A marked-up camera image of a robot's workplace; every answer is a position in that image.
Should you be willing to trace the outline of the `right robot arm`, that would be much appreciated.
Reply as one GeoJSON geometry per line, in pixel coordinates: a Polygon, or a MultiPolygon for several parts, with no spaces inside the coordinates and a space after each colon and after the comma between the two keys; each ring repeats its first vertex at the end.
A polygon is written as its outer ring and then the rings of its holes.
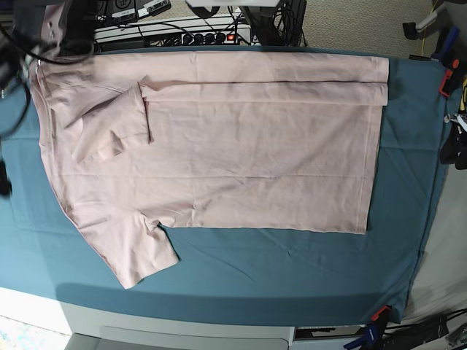
{"type": "Polygon", "coordinates": [[[32,64],[70,66],[94,53],[93,15],[97,1],[2,1],[1,100],[24,94],[17,113],[1,112],[1,140],[10,138],[25,120],[31,104],[28,71],[32,64]]]}

